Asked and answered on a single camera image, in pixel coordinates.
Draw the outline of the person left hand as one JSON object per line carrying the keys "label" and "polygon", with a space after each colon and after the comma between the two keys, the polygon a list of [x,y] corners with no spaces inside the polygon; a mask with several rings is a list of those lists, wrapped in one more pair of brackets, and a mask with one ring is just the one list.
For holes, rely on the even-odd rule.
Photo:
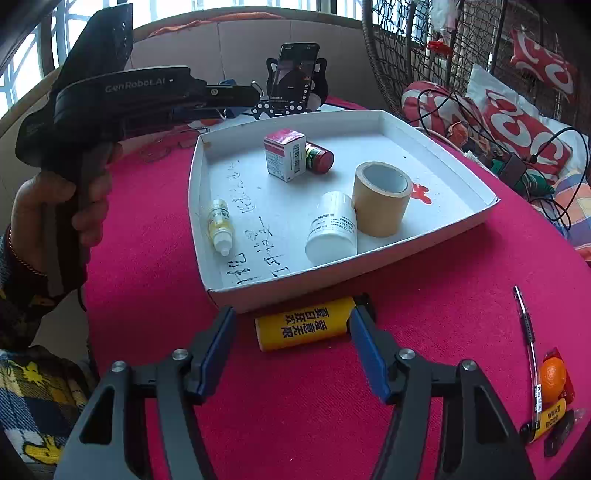
{"label": "person left hand", "polygon": [[[108,214],[107,196],[112,190],[111,174],[106,171],[89,185],[89,205],[72,219],[82,247],[97,246],[103,236]],[[43,210],[67,202],[75,186],[52,172],[41,172],[18,190],[12,206],[10,245],[14,255],[33,271],[45,274]]]}

